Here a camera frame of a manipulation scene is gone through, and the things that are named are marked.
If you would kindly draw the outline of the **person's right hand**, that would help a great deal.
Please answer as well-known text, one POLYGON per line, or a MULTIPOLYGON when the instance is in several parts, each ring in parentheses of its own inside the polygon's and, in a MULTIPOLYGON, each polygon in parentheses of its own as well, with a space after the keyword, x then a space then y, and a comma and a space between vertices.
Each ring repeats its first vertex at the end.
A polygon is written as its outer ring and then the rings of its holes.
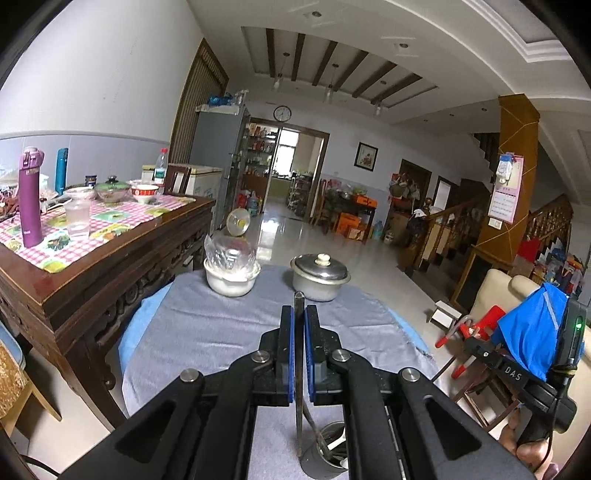
POLYGON ((521 408, 517 408, 502 429, 499 443, 522 463, 530 467, 536 479, 555 479, 560 468, 553 461, 552 438, 519 445, 517 443, 517 428, 522 423, 521 417, 521 408))

